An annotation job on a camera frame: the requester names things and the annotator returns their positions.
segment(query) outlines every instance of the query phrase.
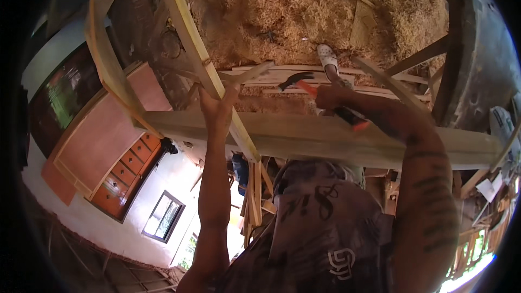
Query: gray t-shirt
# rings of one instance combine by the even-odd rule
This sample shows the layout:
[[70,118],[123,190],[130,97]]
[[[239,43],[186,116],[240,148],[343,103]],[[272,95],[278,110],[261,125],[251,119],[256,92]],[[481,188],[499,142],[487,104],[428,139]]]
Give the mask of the gray t-shirt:
[[275,180],[272,222],[217,292],[390,292],[392,224],[354,168],[291,161]]

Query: shirt logo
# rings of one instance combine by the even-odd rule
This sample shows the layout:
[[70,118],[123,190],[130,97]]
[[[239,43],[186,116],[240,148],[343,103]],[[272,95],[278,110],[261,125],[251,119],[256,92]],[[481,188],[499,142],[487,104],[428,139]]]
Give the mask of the shirt logo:
[[352,277],[351,267],[355,264],[355,253],[351,249],[342,249],[327,253],[329,258],[329,264],[335,268],[329,270],[333,275],[337,275],[337,278],[341,281],[345,281]]

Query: person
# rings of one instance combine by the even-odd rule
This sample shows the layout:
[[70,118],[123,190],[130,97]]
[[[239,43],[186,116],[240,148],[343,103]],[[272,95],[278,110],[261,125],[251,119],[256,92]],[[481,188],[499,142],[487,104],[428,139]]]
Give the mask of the person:
[[[335,82],[338,68],[326,60],[331,61],[322,64]],[[326,160],[290,161],[274,181],[274,219],[230,265],[225,138],[238,88],[227,88],[218,101],[199,87],[208,129],[199,193],[201,231],[192,267],[176,292],[415,293],[439,288],[456,251],[459,219],[451,165],[435,128],[398,101],[343,86],[322,85],[317,91],[317,107],[349,107],[406,145],[396,217],[382,213],[349,167]]]

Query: wall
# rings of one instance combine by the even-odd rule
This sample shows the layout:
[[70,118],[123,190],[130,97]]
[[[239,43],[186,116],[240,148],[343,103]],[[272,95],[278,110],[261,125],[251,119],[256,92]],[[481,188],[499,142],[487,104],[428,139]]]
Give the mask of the wall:
[[[23,72],[22,84],[30,100],[48,75],[85,41],[83,21],[75,21],[58,32],[34,56]],[[114,221],[76,193],[67,207],[41,177],[46,159],[31,136],[28,163],[22,178],[38,203],[56,213],[66,227],[94,244],[140,262],[168,267],[178,250],[197,209],[197,199],[189,193],[200,169],[184,154],[165,155],[152,171],[130,207],[123,224]],[[169,241],[164,244],[141,234],[148,217],[164,190],[186,204]]]

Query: hammer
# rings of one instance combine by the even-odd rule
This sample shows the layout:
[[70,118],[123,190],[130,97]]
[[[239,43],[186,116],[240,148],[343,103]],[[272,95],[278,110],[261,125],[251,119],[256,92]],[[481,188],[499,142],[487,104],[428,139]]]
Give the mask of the hammer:
[[[279,91],[283,92],[288,86],[294,85],[297,88],[303,89],[308,93],[313,99],[317,98],[317,89],[315,87],[311,87],[308,83],[304,81],[304,79],[314,79],[312,72],[303,72],[291,75],[288,80],[279,84]],[[333,112],[341,117],[344,121],[353,126],[354,131],[365,129],[369,122],[353,113],[347,107],[335,107]]]

